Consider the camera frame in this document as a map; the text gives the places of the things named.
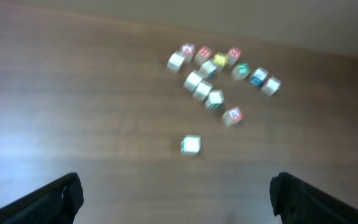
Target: wood grain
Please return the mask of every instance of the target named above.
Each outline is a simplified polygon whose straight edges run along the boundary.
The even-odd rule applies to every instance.
[[[282,89],[212,79],[244,122],[225,128],[165,69],[184,42],[236,45]],[[202,153],[179,154],[185,134]],[[358,60],[178,27],[0,3],[0,207],[78,172],[75,223],[280,223],[289,171],[358,208]]]

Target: red cube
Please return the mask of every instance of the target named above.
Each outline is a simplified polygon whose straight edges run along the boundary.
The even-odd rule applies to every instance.
[[[209,47],[204,46],[198,51],[194,61],[196,61],[199,65],[202,65],[211,57],[211,55],[212,50]]]
[[[240,59],[241,56],[241,50],[237,47],[232,47],[229,52],[227,53],[227,64],[228,65],[234,65],[237,60]]]
[[[238,106],[228,109],[222,117],[223,123],[230,126],[242,120],[242,113]]]
[[[193,59],[195,51],[194,44],[184,43],[180,47],[180,52],[185,55],[185,62],[190,62]]]

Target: small cube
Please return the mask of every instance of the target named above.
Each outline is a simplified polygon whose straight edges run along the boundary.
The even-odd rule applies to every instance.
[[[201,149],[201,136],[186,135],[180,144],[182,154],[195,155]]]
[[[212,61],[208,60],[201,66],[200,72],[204,78],[211,78],[217,69],[218,67]]]
[[[242,120],[242,113],[238,108],[238,106],[227,110],[222,116],[222,121],[226,126],[236,124],[241,120]]]
[[[249,82],[254,86],[261,86],[265,79],[267,78],[268,71],[263,68],[258,68],[254,71],[254,73],[249,78]]]
[[[234,65],[241,56],[241,50],[237,47],[232,47],[227,53],[227,64],[232,66]]]
[[[201,74],[196,70],[193,70],[185,80],[185,84],[183,84],[183,87],[193,93],[202,80],[203,77],[201,76]]]
[[[239,63],[231,72],[231,75],[233,77],[233,79],[235,80],[243,80],[245,79],[249,73],[250,73],[251,69],[249,68],[248,64],[246,63]]]
[[[208,98],[205,101],[205,107],[208,110],[216,110],[223,105],[223,92],[222,90],[212,90],[208,94]]]
[[[212,84],[203,80],[200,82],[200,84],[198,84],[196,90],[193,93],[193,97],[198,100],[204,101],[211,90]]]
[[[167,69],[178,72],[181,65],[183,65],[183,62],[185,61],[185,55],[182,54],[179,51],[176,51],[172,54],[172,56],[168,60]]]
[[[194,61],[197,62],[199,65],[202,65],[211,57],[211,55],[212,50],[209,47],[204,46],[198,51],[198,53],[194,57]]]
[[[225,55],[224,53],[218,52],[214,56],[213,62],[218,67],[218,71],[220,72],[223,69],[223,67],[226,65],[227,55]]]
[[[196,49],[194,47],[194,44],[184,43],[180,47],[180,52],[185,55],[185,62],[191,62],[191,60],[193,59],[195,51],[196,51]]]
[[[270,77],[262,87],[262,92],[268,94],[269,96],[273,95],[281,85],[281,81],[275,77]]]

